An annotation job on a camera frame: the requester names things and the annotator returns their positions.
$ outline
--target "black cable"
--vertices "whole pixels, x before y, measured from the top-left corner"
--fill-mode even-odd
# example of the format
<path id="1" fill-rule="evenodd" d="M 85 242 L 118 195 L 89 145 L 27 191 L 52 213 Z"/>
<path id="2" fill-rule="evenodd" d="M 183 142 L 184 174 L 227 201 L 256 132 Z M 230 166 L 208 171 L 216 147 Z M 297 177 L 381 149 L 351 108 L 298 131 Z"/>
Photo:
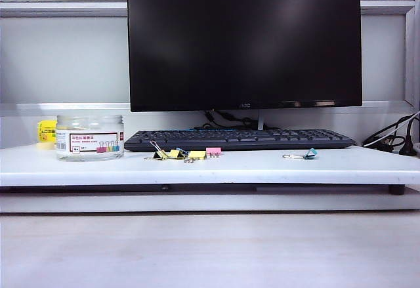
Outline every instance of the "black cable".
<path id="1" fill-rule="evenodd" d="M 402 123 L 402 122 L 406 121 L 407 119 L 411 118 L 412 116 L 413 116 L 413 114 L 411 114 L 411 115 L 407 115 L 407 116 L 404 116 L 404 117 L 401 117 L 401 118 L 400 118 L 397 122 L 395 122 L 395 123 L 393 123 L 393 124 L 391 124 L 391 125 L 389 125 L 389 126 L 387 126 L 387 127 L 383 128 L 383 129 L 381 129 L 380 131 L 377 131 L 376 133 L 374 133 L 374 134 L 370 135 L 369 137 L 367 137 L 367 138 L 363 141 L 363 145 L 369 144 L 371 141 L 373 141 L 373 138 L 374 138 L 375 136 L 377 136 L 377 135 L 379 135 L 379 134 L 381 134 L 381 133 L 383 133 L 383 132 L 385 132 L 385 131 L 389 130 L 390 128 L 392 128 L 392 127 L 394 127 L 394 126 L 396 126 L 396 125 L 398 125 L 398 124 L 400 124 L 400 123 Z"/>

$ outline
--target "clear plastic jar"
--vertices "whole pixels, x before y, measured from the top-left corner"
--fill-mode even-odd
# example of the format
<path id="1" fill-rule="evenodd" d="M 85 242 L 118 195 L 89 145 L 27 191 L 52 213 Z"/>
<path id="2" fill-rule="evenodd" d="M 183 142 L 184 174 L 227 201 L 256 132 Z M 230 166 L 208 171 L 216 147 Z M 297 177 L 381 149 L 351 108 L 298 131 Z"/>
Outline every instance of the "clear plastic jar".
<path id="1" fill-rule="evenodd" d="M 57 116 L 57 158 L 64 161 L 99 161 L 124 154 L 121 115 Z"/>

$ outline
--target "computer monitor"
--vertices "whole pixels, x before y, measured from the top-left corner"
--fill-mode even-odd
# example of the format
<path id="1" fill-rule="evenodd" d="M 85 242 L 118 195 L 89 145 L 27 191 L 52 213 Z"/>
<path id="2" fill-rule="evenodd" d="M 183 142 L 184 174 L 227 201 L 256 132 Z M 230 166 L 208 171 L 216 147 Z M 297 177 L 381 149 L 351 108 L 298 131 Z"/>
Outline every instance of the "computer monitor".
<path id="1" fill-rule="evenodd" d="M 362 103 L 360 0 L 128 0 L 131 111 Z"/>

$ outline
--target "keyboard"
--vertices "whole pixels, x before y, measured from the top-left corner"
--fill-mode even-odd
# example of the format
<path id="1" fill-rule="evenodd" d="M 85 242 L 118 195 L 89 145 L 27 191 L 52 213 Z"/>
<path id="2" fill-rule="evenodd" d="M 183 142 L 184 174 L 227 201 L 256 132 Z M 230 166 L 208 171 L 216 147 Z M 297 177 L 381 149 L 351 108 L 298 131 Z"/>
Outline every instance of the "keyboard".
<path id="1" fill-rule="evenodd" d="M 205 129 L 139 131 L 124 143 L 133 152 L 154 152 L 154 140 L 161 149 L 205 150 L 220 147 L 226 150 L 282 150 L 310 148 L 345 148 L 355 142 L 326 129 L 263 130 Z"/>

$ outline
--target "shelf leg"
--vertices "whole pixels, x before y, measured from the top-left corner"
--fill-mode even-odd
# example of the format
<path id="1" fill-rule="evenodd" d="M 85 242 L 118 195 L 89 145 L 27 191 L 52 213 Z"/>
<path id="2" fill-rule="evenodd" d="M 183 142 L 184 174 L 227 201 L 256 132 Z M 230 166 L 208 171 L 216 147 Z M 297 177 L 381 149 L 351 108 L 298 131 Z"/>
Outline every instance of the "shelf leg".
<path id="1" fill-rule="evenodd" d="M 388 193 L 392 195 L 404 195 L 406 186 L 404 184 L 389 184 Z"/>

